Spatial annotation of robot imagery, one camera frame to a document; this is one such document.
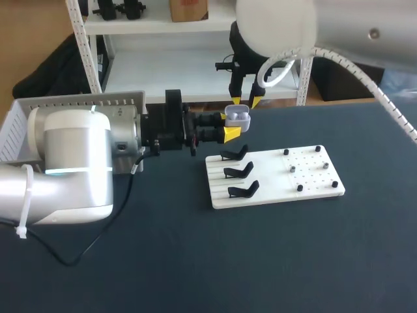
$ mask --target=black object on shelf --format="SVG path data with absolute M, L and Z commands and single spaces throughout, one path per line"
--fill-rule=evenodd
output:
M 222 161 L 224 159 L 233 160 L 233 161 L 241 161 L 245 157 L 246 153 L 248 153 L 248 151 L 249 151 L 248 145 L 244 145 L 238 153 L 230 152 L 230 151 L 222 151 L 220 152 L 220 156 L 222 157 Z
M 116 19 L 116 6 L 112 0 L 97 0 L 98 10 L 94 10 L 93 14 L 99 14 L 103 20 L 111 21 Z
M 384 69 L 358 65 L 377 85 L 382 81 Z M 350 72 L 339 64 L 316 57 L 311 68 L 314 80 L 324 101 L 373 98 L 373 95 Z
M 242 189 L 237 187 L 229 187 L 227 189 L 229 198 L 252 198 L 253 195 L 259 189 L 259 181 L 254 181 L 248 189 Z
M 93 14 L 99 14 L 105 21 L 115 20 L 116 10 L 125 14 L 128 20 L 140 19 L 146 5 L 138 0 L 124 0 L 122 5 L 114 5 L 112 0 L 98 0 L 98 10 L 94 10 Z
M 236 170 L 235 168 L 225 168 L 223 170 L 226 178 L 247 178 L 253 170 L 253 162 L 249 162 L 243 170 Z
M 124 12 L 128 20 L 138 20 L 141 18 L 146 5 L 138 0 L 124 0 Z

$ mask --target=black cable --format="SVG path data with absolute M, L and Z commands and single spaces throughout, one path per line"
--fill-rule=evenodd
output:
M 135 162 L 135 165 L 138 165 L 141 161 L 143 161 L 145 158 L 155 157 L 159 154 L 156 153 L 145 153 L 144 155 L 141 155 Z M 113 215 L 113 217 L 109 220 L 109 222 L 100 230 L 98 235 L 91 241 L 91 243 L 85 248 L 78 256 L 76 256 L 72 261 L 66 261 L 62 256 L 59 255 L 58 251 L 54 249 L 49 243 L 47 243 L 39 234 L 37 234 L 35 231 L 33 231 L 30 228 L 27 228 L 27 233 L 33 237 L 36 241 L 38 241 L 60 264 L 65 265 L 67 267 L 76 266 L 80 261 L 81 258 L 85 253 L 87 253 L 88 250 L 99 240 L 99 238 L 110 228 L 111 225 L 117 220 L 117 218 L 122 214 L 124 207 L 126 207 L 126 204 L 128 203 L 130 193 L 132 191 L 133 186 L 133 178 L 134 175 L 129 176 L 129 183 L 128 188 L 126 192 L 126 196 L 123 199 L 121 208 L 116 212 L 116 214 Z M 17 222 L 13 222 L 12 220 L 7 220 L 4 218 L 0 218 L 0 224 L 16 228 L 19 226 Z
M 222 62 L 222 63 L 224 63 L 224 61 L 226 61 L 226 59 L 227 59 L 228 57 L 231 57 L 232 55 L 234 55 L 234 54 L 232 53 L 232 54 L 229 54 L 227 57 L 225 57 L 225 58 L 223 59 L 223 62 Z

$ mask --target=white shelf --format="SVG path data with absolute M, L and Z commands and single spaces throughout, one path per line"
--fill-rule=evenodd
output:
M 216 71 L 230 48 L 117 52 L 106 92 L 144 90 L 147 103 L 164 103 L 166 89 L 181 89 L 184 102 L 230 101 L 231 73 Z M 282 69 L 274 71 L 278 75 Z M 244 80 L 242 99 L 248 100 L 254 75 Z M 298 76 L 290 71 L 265 99 L 296 98 Z
M 118 13 L 116 20 L 104 21 L 101 16 L 90 14 L 85 22 L 85 31 L 88 35 L 229 31 L 236 20 L 235 3 L 234 0 L 208 0 L 208 20 L 173 23 L 169 0 L 144 1 L 147 9 L 139 20 L 130 21 Z

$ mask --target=screw hole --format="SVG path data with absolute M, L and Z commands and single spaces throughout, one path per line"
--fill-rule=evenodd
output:
M 368 34 L 369 39 L 371 40 L 377 40 L 381 37 L 381 33 L 379 32 L 379 29 L 372 28 L 371 30 L 369 30 L 369 34 Z
M 119 151 L 122 151 L 122 152 L 126 151 L 126 148 L 127 148 L 127 146 L 123 143 L 120 143 L 120 144 L 117 145 L 117 150 L 119 150 Z

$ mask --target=white spiral cable wrap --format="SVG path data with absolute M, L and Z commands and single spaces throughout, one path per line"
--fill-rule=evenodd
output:
M 301 48 L 296 48 L 284 51 L 277 54 L 275 57 L 268 59 L 268 61 L 266 61 L 259 69 L 257 78 L 259 86 L 262 88 L 267 87 L 265 84 L 266 82 L 264 81 L 265 73 L 273 64 L 277 63 L 278 61 L 294 61 L 305 57 L 324 57 L 325 59 L 329 59 L 338 63 L 342 67 L 346 68 L 350 73 L 352 73 L 382 104 L 384 109 L 391 115 L 393 120 L 405 131 L 407 136 L 410 137 L 415 144 L 417 144 L 416 129 L 407 121 L 405 116 L 399 111 L 399 109 L 397 109 L 394 103 L 382 92 L 382 90 L 379 89 L 377 84 L 353 62 L 336 52 L 322 48 L 312 48 L 308 53 L 303 51 L 303 55 L 300 55 L 300 52 Z

